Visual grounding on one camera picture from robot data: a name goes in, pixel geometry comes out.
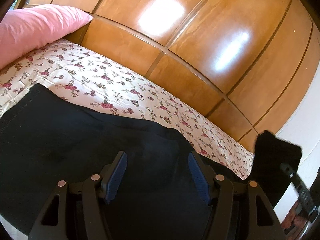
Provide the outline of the person right hand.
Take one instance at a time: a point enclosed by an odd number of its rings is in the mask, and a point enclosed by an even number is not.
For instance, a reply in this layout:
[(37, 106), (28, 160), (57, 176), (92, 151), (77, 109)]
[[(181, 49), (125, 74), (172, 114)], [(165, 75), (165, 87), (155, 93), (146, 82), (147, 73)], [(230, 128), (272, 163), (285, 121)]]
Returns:
[(298, 215), (296, 213), (296, 209), (300, 202), (297, 200), (294, 205), (291, 207), (289, 212), (287, 213), (286, 217), (281, 223), (281, 227), (285, 230), (288, 229), (292, 224), (296, 227), (303, 228), (304, 225), (307, 223), (307, 219)]

